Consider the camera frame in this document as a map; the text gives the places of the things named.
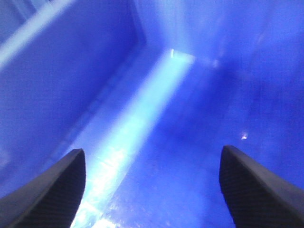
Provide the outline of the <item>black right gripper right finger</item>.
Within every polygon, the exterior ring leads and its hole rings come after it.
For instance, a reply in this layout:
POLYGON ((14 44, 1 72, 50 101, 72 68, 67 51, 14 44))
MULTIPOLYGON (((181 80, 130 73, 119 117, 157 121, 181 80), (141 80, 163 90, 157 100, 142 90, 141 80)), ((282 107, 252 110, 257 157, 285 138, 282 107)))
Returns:
POLYGON ((237 228, 304 226, 304 191, 232 145, 222 149, 219 184, 237 228))

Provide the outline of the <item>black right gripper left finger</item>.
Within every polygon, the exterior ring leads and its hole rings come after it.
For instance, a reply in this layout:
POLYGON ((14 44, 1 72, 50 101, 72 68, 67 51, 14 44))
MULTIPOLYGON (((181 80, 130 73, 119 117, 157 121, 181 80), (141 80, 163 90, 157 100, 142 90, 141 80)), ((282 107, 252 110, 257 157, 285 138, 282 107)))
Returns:
POLYGON ((2 228, 68 228, 86 185, 85 153, 74 149, 0 200, 2 228))

